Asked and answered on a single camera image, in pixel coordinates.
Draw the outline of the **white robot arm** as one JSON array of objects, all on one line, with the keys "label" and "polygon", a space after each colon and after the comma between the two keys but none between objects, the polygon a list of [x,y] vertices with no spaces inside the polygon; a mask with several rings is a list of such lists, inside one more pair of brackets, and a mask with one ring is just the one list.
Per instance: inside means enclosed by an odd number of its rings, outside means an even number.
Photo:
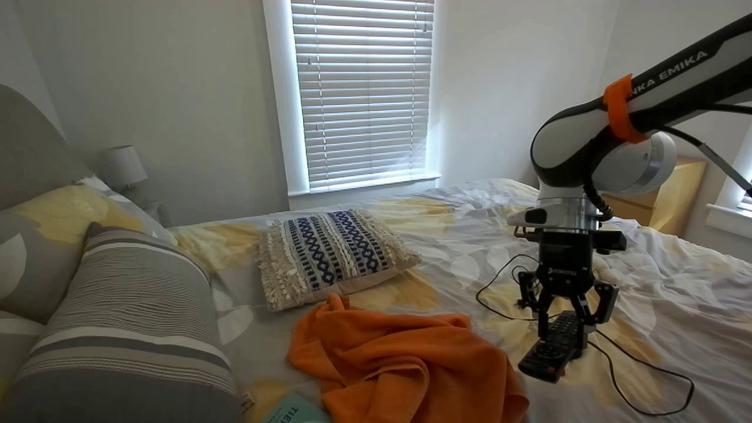
[{"label": "white robot arm", "polygon": [[706,143],[676,129],[676,122],[706,110],[750,112],[750,91],[752,17],[745,15],[543,122],[529,147],[541,201],[517,214],[517,225],[533,228],[538,237],[538,268],[521,283],[521,306],[536,312],[541,339],[556,295],[571,301],[578,327],[608,320],[616,292],[594,280],[592,253],[623,250],[624,237],[598,230],[612,217],[602,196],[655,191],[676,164],[672,136],[752,192],[750,180]]}]

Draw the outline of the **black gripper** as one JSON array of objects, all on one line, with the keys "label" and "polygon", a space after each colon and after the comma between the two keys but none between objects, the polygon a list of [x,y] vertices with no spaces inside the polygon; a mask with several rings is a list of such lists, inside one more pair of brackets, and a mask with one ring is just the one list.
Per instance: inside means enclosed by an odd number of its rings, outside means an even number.
[{"label": "black gripper", "polygon": [[594,283],[592,239],[583,233],[543,233],[538,241],[538,271],[518,273],[518,308],[531,308],[538,337],[547,337],[552,298],[574,295],[571,306],[581,325],[604,325],[616,306],[618,288]]}]

